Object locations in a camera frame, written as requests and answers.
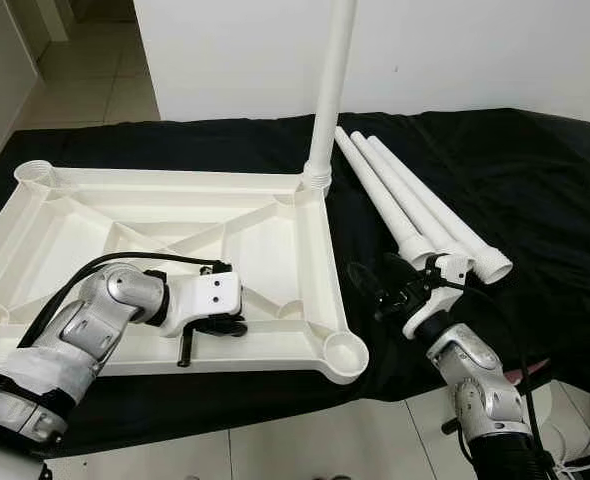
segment white plastic tube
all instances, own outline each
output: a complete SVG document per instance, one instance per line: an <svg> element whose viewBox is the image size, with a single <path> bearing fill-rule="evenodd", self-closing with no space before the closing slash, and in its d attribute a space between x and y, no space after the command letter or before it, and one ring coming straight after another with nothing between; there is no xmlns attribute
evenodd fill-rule
<svg viewBox="0 0 590 480"><path fill-rule="evenodd" d="M400 256L415 269L422 270L426 266L426 258L435 252L433 245L406 217L341 127L335 128L335 140L397 242Z"/></svg>
<svg viewBox="0 0 590 480"><path fill-rule="evenodd" d="M331 184L331 152L357 0L333 0L326 59L317 98L317 112L308 161L302 181L309 188L327 189Z"/></svg>
<svg viewBox="0 0 590 480"><path fill-rule="evenodd" d="M466 247L474 258L473 271L486 284L504 278L513 268L513 263L497 248L488 245L461 218L457 216L430 188L415 176L399 158L377 137L368 137L369 143L388 162L402 180L413 190L426 208L440 223Z"/></svg>
<svg viewBox="0 0 590 480"><path fill-rule="evenodd" d="M437 249L437 253L453 253L462 255L468 259L469 269L473 266L470 253L439 223L433 214L419 200L413 191L408 188L402 178L384 160L379 153L368 143L360 132L353 132L351 140L362 153L371 168L377 173L379 179L386 185L390 194L404 210L408 218L412 220L419 232L424 235Z"/></svg>

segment black tablecloth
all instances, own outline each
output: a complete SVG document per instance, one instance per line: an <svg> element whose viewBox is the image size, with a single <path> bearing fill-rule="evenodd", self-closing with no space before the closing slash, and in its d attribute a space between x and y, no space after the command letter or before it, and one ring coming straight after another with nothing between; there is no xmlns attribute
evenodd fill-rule
<svg viewBox="0 0 590 480"><path fill-rule="evenodd" d="M55 166L298 173L312 116L140 123L16 132L0 156L0 209L28 160ZM514 271L489 295L521 326L529 360L590 391L590 124L516 110L343 114L350 133L377 135ZM371 362L355 383L316 372L100 378L73 413L59 455L123 447L322 409L360 397L397 400L441 384L421 348L372 321L346 278L349 261L376 267L395 244L338 149L327 197L346 314ZM516 366L505 326L465 295L453 314Z"/></svg>

